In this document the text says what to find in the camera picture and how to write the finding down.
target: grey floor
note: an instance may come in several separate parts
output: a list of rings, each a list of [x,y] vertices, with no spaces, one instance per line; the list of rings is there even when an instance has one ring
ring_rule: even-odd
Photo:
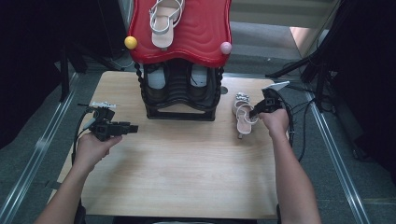
[[[289,28],[232,22],[233,52],[225,66],[226,77],[256,77],[264,78],[265,74],[281,69],[285,64],[301,59],[292,40]],[[90,60],[86,74],[77,74],[76,83],[72,86],[74,94],[70,106],[60,120],[58,129],[53,134],[46,151],[42,151],[43,158],[35,177],[31,183],[25,183],[29,188],[23,192],[21,204],[14,205],[15,216],[11,216],[9,223],[32,223],[44,208],[51,189],[46,188],[48,181],[57,179],[70,146],[72,145],[74,130],[78,117],[83,108],[78,103],[87,104],[93,91],[106,69]],[[131,59],[128,54],[115,60],[119,65],[128,65]],[[126,71],[134,71],[132,66]],[[293,71],[280,78],[291,81],[292,86],[304,87],[299,79],[299,71]],[[315,82],[307,88],[315,88]],[[291,105],[298,105],[308,101],[308,94],[304,91],[283,89],[281,94]],[[29,119],[18,137],[8,146],[0,150],[0,204],[7,204],[7,198],[20,179],[26,164],[35,151],[35,145],[46,131],[50,120],[60,104],[61,89],[57,88],[48,96],[44,104]],[[343,187],[343,181],[337,173],[336,165],[323,138],[318,121],[311,110],[306,115],[306,152],[302,166],[310,176],[318,197],[318,206],[323,223],[395,223],[396,220],[396,187],[391,183],[389,173],[375,162],[357,161],[352,154],[353,146],[340,124],[332,113],[322,114],[329,127],[332,140],[342,163],[346,167],[346,174],[350,176],[350,183],[356,189],[357,198],[349,200]],[[296,134],[294,149],[300,154],[303,145],[303,112],[294,117]],[[363,219],[356,219],[355,209],[351,209],[351,202],[361,200]],[[111,223],[112,217],[87,216],[87,223]],[[274,220],[258,220],[259,223],[276,223]]]

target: high heel sandal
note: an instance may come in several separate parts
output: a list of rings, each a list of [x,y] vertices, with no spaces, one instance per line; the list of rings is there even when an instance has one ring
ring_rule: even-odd
[[[174,27],[180,22],[184,5],[184,0],[157,0],[149,10],[151,40],[156,47],[167,50],[172,44]]]
[[[239,139],[241,139],[244,134],[251,133],[251,125],[254,125],[257,120],[259,120],[258,117],[249,117],[249,112],[253,109],[254,107],[250,104],[249,96],[242,92],[238,92],[233,103],[233,113],[237,119],[236,129],[239,132]]]

